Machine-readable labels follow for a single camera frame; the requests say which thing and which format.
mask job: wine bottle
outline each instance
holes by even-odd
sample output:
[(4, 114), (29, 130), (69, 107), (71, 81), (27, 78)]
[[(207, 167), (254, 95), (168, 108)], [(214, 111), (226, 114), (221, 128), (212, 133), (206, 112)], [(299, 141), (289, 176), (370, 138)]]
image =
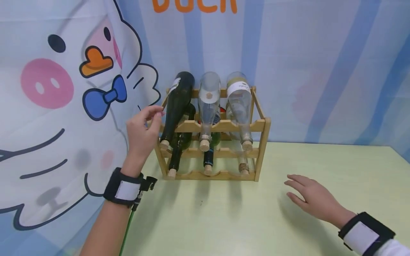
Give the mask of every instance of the wine bottle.
[(241, 72), (233, 72), (228, 76), (228, 103), (239, 126), (242, 148), (252, 150), (252, 134), (250, 127), (250, 112), (252, 95), (246, 76)]
[[(188, 115), (188, 120), (195, 119), (196, 109), (194, 105), (189, 104), (184, 109), (184, 115)], [(175, 179), (179, 169), (182, 151), (189, 148), (192, 140), (191, 132), (178, 132), (171, 141), (172, 155), (168, 165), (168, 177)]]
[[(214, 121), (212, 122), (213, 125), (216, 125), (221, 120), (221, 107), (218, 106), (218, 110), (215, 114)], [(211, 143), (210, 148), (204, 152), (204, 174), (210, 176), (212, 174), (212, 167), (214, 166), (214, 148), (220, 143), (221, 141), (221, 133), (220, 132), (213, 132), (211, 133)]]
[(174, 136), (175, 128), (184, 114), (184, 109), (191, 102), (194, 85), (195, 78), (189, 72), (180, 72), (175, 77), (174, 83), (168, 93), (165, 126), (160, 143), (162, 149), (168, 149), (169, 142)]
[[(233, 123), (236, 124), (235, 118), (232, 115), (232, 110), (229, 106), (229, 103), (226, 105), (226, 119), (230, 119)], [(241, 137), (239, 135), (239, 132), (235, 131), (230, 131), (229, 135), (232, 140), (232, 145), (231, 145), (231, 150), (235, 152), (238, 155), (238, 170), (242, 175), (248, 175), (249, 174), (249, 164), (248, 164), (248, 159), (246, 157), (246, 154), (244, 150), (242, 149), (241, 145)]]
[(206, 152), (210, 148), (211, 127), (215, 114), (220, 108), (221, 80), (215, 72), (206, 72), (200, 82), (198, 93), (199, 118), (201, 121), (201, 134), (199, 149)]

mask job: black clip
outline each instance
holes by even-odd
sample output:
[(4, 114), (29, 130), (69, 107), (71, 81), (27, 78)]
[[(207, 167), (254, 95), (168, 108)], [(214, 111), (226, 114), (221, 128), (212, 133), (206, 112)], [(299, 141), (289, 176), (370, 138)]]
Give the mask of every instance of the black clip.
[(158, 180), (154, 177), (147, 176), (145, 179), (142, 180), (141, 185), (139, 187), (140, 191), (148, 191), (148, 190), (153, 190), (155, 183)]

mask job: light green table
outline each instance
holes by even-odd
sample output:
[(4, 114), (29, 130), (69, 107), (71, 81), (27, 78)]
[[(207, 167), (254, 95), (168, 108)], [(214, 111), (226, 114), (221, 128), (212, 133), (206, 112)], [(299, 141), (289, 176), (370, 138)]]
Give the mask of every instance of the light green table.
[(268, 143), (259, 182), (165, 181), (154, 153), (143, 172), (159, 181), (136, 211), (125, 256), (354, 255), (336, 228), (290, 202), (286, 174), (316, 179), (410, 246), (410, 165), (390, 147)]

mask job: wooden wine rack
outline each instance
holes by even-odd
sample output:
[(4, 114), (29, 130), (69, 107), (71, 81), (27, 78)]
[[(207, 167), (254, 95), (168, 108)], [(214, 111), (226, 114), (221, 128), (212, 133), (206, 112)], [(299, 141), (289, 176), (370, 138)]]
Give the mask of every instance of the wooden wine rack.
[[(253, 166), (255, 167), (254, 170), (249, 170), (248, 175), (241, 175), (239, 172), (237, 174), (233, 174), (228, 170), (220, 170), (217, 173), (212, 174), (211, 176), (206, 176), (203, 174), (201, 170), (192, 170), (189, 173), (179, 174), (175, 179), (190, 179), (190, 180), (242, 180), (242, 181), (259, 181), (260, 171), (262, 168), (262, 161), (263, 156), (265, 154), (266, 144), (268, 142), (269, 136), (269, 129), (271, 127), (271, 119), (269, 117), (265, 117), (265, 114), (262, 111), (260, 106), (259, 100), (256, 96), (256, 87), (251, 87), (251, 94), (252, 94), (252, 104), (251, 104), (251, 132), (261, 132), (259, 147), (254, 147), (252, 151), (246, 152), (246, 157), (252, 159)], [(221, 89), (221, 98), (227, 97), (227, 90)], [(198, 98), (198, 90), (194, 90), (192, 93), (192, 98)], [(168, 96), (165, 98), (162, 106), (165, 108), (167, 104)], [(254, 106), (259, 113), (260, 119), (253, 120), (253, 110)], [(183, 123), (179, 124), (178, 127), (175, 129), (175, 132), (194, 132), (199, 133), (201, 131), (201, 125), (197, 122), (198, 120), (198, 113), (195, 116), (195, 120), (186, 120)], [(164, 125), (161, 126), (160, 131), (163, 132)], [(226, 119), (226, 113), (221, 113), (221, 120), (216, 125), (212, 126), (212, 132), (221, 132), (221, 140), (230, 140), (230, 136), (226, 133), (230, 131), (239, 131), (237, 125), (235, 125), (231, 120)], [(192, 140), (199, 140), (198, 136), (193, 136)], [(162, 176), (164, 179), (167, 179), (168, 174), (168, 163), (171, 158), (172, 151), (171, 150), (163, 150), (159, 146), (159, 139), (155, 146), (155, 153), (158, 158), (159, 166), (162, 171)], [(214, 151), (214, 158), (237, 158), (237, 154), (230, 150), (228, 147), (221, 147), (219, 150)], [(203, 158), (203, 152), (199, 150), (197, 147), (190, 147), (186, 151), (182, 153), (182, 158)]]

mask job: blue bow tie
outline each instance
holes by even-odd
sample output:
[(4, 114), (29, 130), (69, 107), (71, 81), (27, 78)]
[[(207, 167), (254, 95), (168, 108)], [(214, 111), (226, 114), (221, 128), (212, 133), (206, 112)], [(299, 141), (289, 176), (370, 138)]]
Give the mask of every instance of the blue bow tie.
[(98, 88), (85, 91), (82, 96), (82, 105), (87, 115), (94, 121), (102, 120), (108, 113), (111, 102), (125, 102), (127, 100), (127, 89), (124, 79), (117, 75), (112, 82), (112, 88), (108, 92)]

